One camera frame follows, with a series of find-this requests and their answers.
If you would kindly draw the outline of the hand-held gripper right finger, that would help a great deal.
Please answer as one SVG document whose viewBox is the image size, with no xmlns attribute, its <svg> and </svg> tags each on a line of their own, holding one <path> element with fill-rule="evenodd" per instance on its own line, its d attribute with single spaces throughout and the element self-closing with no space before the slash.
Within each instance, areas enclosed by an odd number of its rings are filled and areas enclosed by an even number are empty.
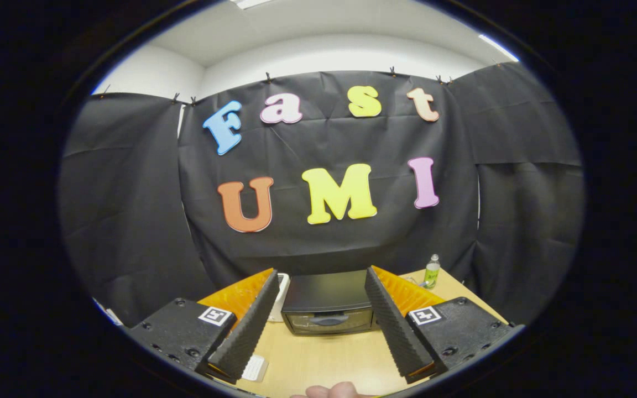
<svg viewBox="0 0 637 398">
<path fill-rule="evenodd" d="M 521 330 L 470 298 L 443 300 L 374 265 L 367 269 L 365 292 L 399 374 L 409 384 L 462 368 Z"/>
</svg>

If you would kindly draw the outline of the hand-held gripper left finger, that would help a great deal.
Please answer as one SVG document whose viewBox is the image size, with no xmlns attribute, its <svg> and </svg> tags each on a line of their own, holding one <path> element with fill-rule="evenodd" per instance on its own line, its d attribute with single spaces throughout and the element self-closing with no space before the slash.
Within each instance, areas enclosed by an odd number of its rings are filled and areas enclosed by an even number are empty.
<svg viewBox="0 0 637 398">
<path fill-rule="evenodd" d="M 199 301 L 175 298 L 129 333 L 171 363 L 235 384 L 279 292 L 278 272 L 263 270 Z"/>
</svg>

